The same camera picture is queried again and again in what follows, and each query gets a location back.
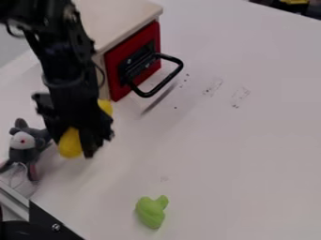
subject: yellow toy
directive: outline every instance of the yellow toy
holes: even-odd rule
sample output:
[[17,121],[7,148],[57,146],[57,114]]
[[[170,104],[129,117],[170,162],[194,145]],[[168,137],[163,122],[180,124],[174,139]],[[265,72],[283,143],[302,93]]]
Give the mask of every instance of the yellow toy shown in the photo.
[[[98,100],[99,107],[112,116],[113,106],[109,100]],[[79,131],[77,128],[70,127],[61,137],[58,144],[58,151],[64,158],[76,158],[83,152],[82,144],[79,138]]]

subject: red box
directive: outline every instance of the red box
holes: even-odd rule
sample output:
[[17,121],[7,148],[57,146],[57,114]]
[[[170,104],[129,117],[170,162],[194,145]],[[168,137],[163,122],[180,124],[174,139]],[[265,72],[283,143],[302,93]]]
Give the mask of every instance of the red box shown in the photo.
[[[130,87],[126,84],[122,84],[120,81],[118,73],[119,65],[124,59],[127,59],[151,41],[154,42],[155,52],[160,53],[161,33],[160,24],[158,22],[151,23],[104,54],[110,96],[113,101],[120,100],[130,92]],[[160,68],[161,60],[157,60],[148,68],[141,71],[140,74],[134,78],[133,82],[136,85],[139,85]]]

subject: gray plush toy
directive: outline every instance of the gray plush toy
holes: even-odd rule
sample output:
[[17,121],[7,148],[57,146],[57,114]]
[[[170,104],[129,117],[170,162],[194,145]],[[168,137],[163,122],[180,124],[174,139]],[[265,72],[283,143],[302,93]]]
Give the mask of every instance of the gray plush toy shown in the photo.
[[22,164],[27,169],[28,179],[31,182],[38,181],[35,164],[40,153],[50,145],[49,132],[47,129],[30,128],[22,118],[18,118],[9,133],[12,135],[9,160],[0,167],[0,173],[8,171],[15,164]]

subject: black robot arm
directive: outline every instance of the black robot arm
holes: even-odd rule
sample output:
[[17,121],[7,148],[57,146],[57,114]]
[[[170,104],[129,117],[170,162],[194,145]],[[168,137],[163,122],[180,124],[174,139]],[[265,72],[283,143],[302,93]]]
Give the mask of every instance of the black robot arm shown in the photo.
[[92,61],[94,41],[76,7],[70,0],[0,0],[0,23],[14,37],[20,36],[11,28],[21,30],[42,65],[50,94],[32,98],[53,139],[59,143],[69,127],[77,128],[84,156],[93,157],[113,138],[113,119],[98,106],[96,70],[103,72]]

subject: green rubber toy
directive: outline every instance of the green rubber toy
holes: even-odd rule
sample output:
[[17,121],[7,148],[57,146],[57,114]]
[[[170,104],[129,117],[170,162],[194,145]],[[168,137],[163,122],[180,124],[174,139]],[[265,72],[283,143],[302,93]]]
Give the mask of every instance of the green rubber toy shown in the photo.
[[136,203],[138,218],[149,228],[158,229],[165,219],[164,209],[168,204],[166,196],[161,195],[157,200],[148,197],[141,198]]

